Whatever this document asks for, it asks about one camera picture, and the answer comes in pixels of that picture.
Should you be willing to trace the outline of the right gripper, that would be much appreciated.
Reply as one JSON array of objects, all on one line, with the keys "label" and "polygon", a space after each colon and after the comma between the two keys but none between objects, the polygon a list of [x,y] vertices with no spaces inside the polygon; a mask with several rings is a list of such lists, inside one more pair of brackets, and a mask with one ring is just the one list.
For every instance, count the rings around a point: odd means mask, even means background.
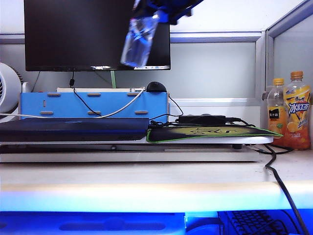
[{"label": "right gripper", "polygon": [[[203,0],[148,0],[147,5],[157,12],[159,23],[177,25],[180,18],[191,17],[192,9],[201,2]],[[135,0],[133,11],[139,11],[141,5],[141,0]]]}]

